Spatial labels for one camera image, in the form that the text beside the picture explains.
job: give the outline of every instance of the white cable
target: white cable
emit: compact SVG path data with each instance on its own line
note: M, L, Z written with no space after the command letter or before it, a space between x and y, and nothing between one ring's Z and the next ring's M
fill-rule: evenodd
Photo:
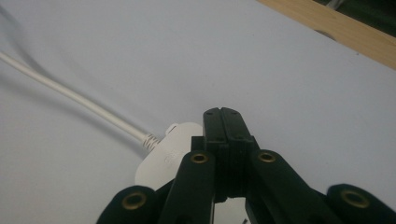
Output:
M24 73L26 76L31 77L32 79L40 82L41 84L44 84L52 88L53 90L58 91L61 94L67 96L68 98L76 101L77 103L84 105L85 107L90 109L93 113L99 115L103 119L106 119L110 123L116 125L123 131L127 132L128 134L139 140L142 143L143 147L145 147L149 152L152 149L154 149L160 142L152 134L143 133L142 131L138 130L136 127L132 126L131 124L125 122L124 120L118 118L109 111L103 109L101 106L95 104L94 102L88 100L87 98L81 96L80 94L66 88L60 83L57 83L47 77L44 77L43 75L27 67L26 65L6 55L2 51L0 51L0 59L3 60L5 63L11 65L15 69L19 70L20 72Z

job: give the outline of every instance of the brass grommet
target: brass grommet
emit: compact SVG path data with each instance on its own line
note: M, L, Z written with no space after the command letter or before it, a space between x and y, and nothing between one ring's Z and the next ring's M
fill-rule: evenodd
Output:
M344 202L359 208L366 208L370 205L370 202L366 197L350 189L342 190L341 198L344 200Z
M259 154L259 160L265 162L273 162L276 161L276 157L269 152L262 152Z
M197 153L191 156L191 161L195 163L204 163L209 161L209 158L202 153Z
M135 210L146 203L147 196L141 191L137 191L125 196L122 200L122 207L126 210Z

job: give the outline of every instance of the cable strain relief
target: cable strain relief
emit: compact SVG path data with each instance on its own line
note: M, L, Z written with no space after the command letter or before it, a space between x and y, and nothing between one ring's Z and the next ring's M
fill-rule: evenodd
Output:
M145 139L143 140L143 147L151 152L161 141L157 139L151 133L146 134Z

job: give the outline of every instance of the black plastic part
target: black plastic part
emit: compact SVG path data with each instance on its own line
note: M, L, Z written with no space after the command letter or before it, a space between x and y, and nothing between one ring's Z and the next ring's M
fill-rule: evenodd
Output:
M343 223L277 153L254 151L249 165L252 192L247 199L259 197L275 223Z
M143 204L136 208L131 209L123 206L123 201L129 195L144 195ZM98 224L151 224L156 223L159 215L159 209L156 205L157 196L154 190L142 187L133 186L120 191L107 206L105 211L99 217Z
M248 154L259 147L241 115L229 108L213 108L204 113L204 142L193 149L203 147L215 155L216 203L227 197L245 197L247 189L246 160Z
M327 201L332 210L346 223L396 223L396 214L369 192L350 185L329 188Z
M362 189L339 185L325 196L309 188L280 155L260 150L228 108L204 113L204 136L191 139L173 181L155 192L124 189L97 223L210 224L214 203L227 197L246 197L252 224L396 223L395 212Z
M183 157L158 224L213 223L215 164L206 151Z

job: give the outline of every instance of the wooden edge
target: wooden edge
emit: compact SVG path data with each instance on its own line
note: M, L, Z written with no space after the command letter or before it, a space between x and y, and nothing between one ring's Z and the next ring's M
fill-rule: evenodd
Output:
M396 70L396 38L312 0L258 0L264 5Z

